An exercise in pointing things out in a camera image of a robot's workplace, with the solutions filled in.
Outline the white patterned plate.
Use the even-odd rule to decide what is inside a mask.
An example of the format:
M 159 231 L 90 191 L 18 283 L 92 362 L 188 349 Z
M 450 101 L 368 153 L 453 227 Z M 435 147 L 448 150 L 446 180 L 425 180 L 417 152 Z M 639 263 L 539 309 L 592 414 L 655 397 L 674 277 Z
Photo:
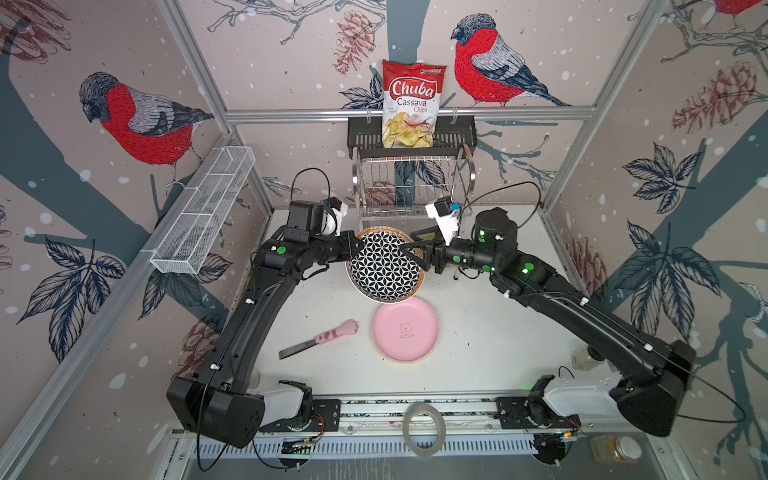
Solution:
M 413 297 L 424 281 L 424 271 L 400 249 L 412 239 L 388 226 L 370 227 L 357 238 L 363 248 L 346 264 L 352 285 L 367 298 L 383 304 Z

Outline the steel two-tier dish rack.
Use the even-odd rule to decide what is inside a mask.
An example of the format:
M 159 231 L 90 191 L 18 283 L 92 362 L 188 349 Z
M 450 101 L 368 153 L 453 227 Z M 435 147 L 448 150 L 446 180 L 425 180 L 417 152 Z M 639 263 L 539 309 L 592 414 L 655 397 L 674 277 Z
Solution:
M 465 205 L 475 180 L 467 145 L 352 149 L 353 198 L 364 225 L 425 219 L 426 205 L 445 196 Z

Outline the pink plate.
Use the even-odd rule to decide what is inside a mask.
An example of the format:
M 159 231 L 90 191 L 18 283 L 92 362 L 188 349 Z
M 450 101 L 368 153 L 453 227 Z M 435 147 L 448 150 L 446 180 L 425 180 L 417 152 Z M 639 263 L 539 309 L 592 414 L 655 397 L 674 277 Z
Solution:
M 439 319 L 432 306 L 411 297 L 382 305 L 372 320 L 372 336 L 377 349 L 386 358 L 412 363 L 429 355 L 439 337 Z

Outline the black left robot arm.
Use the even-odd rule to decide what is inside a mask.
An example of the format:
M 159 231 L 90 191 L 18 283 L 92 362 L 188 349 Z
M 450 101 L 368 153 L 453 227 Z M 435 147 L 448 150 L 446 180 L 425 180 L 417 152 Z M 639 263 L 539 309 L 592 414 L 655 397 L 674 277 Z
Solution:
M 356 234 L 341 228 L 346 212 L 336 197 L 290 203 L 286 225 L 251 258 L 244 298 L 215 346 L 190 373 L 171 380 L 167 399 L 186 430 L 244 448 L 264 425 L 309 422 L 313 398 L 306 384 L 280 380 L 261 393 L 250 392 L 249 385 L 274 320 L 296 286 L 362 250 Z

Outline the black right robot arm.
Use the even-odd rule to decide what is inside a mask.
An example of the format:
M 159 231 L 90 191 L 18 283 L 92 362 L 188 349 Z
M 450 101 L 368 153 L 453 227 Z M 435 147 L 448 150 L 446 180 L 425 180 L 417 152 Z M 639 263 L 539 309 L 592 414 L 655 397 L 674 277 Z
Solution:
M 434 239 L 420 230 L 400 245 L 411 262 L 437 273 L 449 264 L 488 273 L 500 294 L 556 321 L 618 370 L 617 379 L 585 387 L 540 377 L 526 400 L 533 424 L 581 414 L 621 415 L 647 434 L 670 435 L 692 377 L 692 347 L 668 344 L 593 304 L 554 267 L 519 250 L 518 226 L 499 207 L 476 216 L 468 239 L 447 240 L 437 227 L 429 231 Z

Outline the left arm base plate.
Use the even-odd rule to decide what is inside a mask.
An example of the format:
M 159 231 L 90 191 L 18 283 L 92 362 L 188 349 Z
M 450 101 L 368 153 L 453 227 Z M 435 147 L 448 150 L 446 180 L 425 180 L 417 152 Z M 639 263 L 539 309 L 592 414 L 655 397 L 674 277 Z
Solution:
M 341 416 L 339 399 L 313 399 L 312 406 L 302 406 L 299 413 L 289 419 L 281 419 L 262 425 L 260 433 L 320 433 L 336 432 Z

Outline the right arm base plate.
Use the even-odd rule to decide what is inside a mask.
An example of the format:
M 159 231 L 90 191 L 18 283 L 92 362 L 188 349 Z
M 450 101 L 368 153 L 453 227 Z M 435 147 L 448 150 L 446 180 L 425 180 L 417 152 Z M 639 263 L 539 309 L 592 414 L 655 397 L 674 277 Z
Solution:
M 560 416 L 542 400 L 530 401 L 527 397 L 497 397 L 494 418 L 506 430 L 559 429 L 576 430 L 581 427 L 577 415 Z

